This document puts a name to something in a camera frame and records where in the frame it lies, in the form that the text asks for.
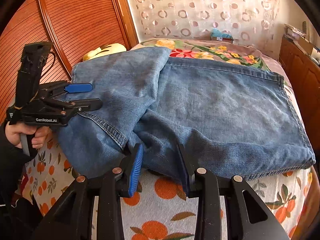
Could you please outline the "black sleeve forearm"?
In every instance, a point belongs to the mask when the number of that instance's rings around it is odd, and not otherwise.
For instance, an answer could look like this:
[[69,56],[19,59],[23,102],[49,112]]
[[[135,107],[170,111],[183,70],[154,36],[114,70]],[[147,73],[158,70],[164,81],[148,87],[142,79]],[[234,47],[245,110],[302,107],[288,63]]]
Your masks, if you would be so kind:
[[29,200],[13,201],[23,167],[31,159],[9,142],[6,124],[1,124],[1,239],[30,239],[43,216]]

